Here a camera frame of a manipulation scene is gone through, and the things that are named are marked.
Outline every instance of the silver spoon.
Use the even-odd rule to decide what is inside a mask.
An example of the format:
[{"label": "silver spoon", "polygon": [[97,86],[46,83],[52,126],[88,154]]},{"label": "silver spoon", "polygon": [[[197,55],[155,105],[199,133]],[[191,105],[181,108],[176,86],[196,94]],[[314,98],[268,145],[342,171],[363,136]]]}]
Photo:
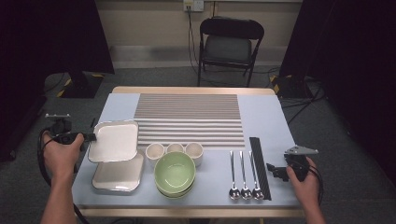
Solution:
[{"label": "silver spoon", "polygon": [[251,170],[253,171],[253,178],[254,178],[254,190],[253,190],[253,197],[257,200],[263,199],[264,194],[262,193],[262,189],[257,185],[257,179],[256,179],[256,169],[254,168],[254,162],[253,162],[253,157],[251,156],[251,151],[248,153],[250,157],[250,163],[251,163]]},{"label": "silver spoon", "polygon": [[[233,151],[230,151],[230,157],[231,157],[231,171],[233,173]],[[235,186],[235,177],[233,173],[233,187],[230,189],[230,197],[231,199],[238,199],[241,197],[241,193],[239,192],[239,189]]]},{"label": "silver spoon", "polygon": [[247,181],[245,179],[245,164],[244,164],[244,153],[243,151],[239,152],[239,156],[241,157],[241,166],[242,166],[242,176],[244,177],[244,187],[241,190],[241,195],[243,199],[251,199],[251,191],[247,186]]}]

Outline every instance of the white tabletop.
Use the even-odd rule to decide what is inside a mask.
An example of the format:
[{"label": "white tabletop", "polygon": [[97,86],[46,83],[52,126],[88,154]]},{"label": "white tabletop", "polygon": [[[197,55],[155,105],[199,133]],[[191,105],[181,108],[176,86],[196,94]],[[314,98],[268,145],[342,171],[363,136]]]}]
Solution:
[{"label": "white tabletop", "polygon": [[[133,119],[139,93],[111,93],[99,122]],[[237,95],[245,138],[247,186],[254,188],[248,160],[249,137],[259,137],[265,162],[285,166],[283,153],[295,146],[280,103],[275,95]],[[242,188],[238,153],[234,154],[235,182]],[[114,217],[300,217],[303,215],[289,182],[267,172],[272,201],[234,201],[229,150],[207,150],[191,192],[168,199],[156,190],[153,168],[145,160],[139,186],[132,192],[95,189],[92,178],[97,164],[86,153],[73,185],[74,203],[85,216]]]}]

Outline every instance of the electrical outlet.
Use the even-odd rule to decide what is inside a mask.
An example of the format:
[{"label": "electrical outlet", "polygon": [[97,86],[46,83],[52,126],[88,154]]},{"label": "electrical outlet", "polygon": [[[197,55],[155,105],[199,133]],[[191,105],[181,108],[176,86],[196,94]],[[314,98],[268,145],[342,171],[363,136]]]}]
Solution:
[{"label": "electrical outlet", "polygon": [[190,11],[193,11],[193,5],[194,5],[193,0],[183,0],[183,10],[184,11],[188,11],[187,7],[190,7]]},{"label": "electrical outlet", "polygon": [[183,0],[183,10],[188,11],[204,11],[204,0]]},{"label": "electrical outlet", "polygon": [[204,11],[204,0],[194,0],[193,11]]}]

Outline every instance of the human hand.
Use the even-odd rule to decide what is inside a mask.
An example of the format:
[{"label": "human hand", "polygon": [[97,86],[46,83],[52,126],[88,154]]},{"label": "human hand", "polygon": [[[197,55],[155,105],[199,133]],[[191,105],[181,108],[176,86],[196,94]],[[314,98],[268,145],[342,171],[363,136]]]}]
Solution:
[{"label": "human hand", "polygon": [[44,161],[52,172],[52,179],[70,178],[74,172],[74,165],[78,160],[79,148],[84,142],[83,135],[79,133],[75,141],[70,145],[62,145],[51,141],[48,132],[43,134],[43,140],[44,144],[47,143],[44,148]]},{"label": "human hand", "polygon": [[[316,165],[310,158],[306,157],[306,159],[308,160],[309,165],[316,168]],[[286,168],[286,172],[288,173],[290,182],[294,187],[294,193],[300,204],[305,209],[312,206],[318,206],[319,183],[317,177],[309,171],[305,180],[300,182],[290,166]]]}]

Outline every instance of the striped placemat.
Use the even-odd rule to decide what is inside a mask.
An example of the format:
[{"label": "striped placemat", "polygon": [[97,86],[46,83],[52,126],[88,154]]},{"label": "striped placemat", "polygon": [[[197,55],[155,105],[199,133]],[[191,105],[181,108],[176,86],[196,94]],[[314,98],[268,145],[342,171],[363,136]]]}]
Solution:
[{"label": "striped placemat", "polygon": [[245,149],[235,94],[140,94],[134,120],[139,149],[190,142],[204,149]]}]

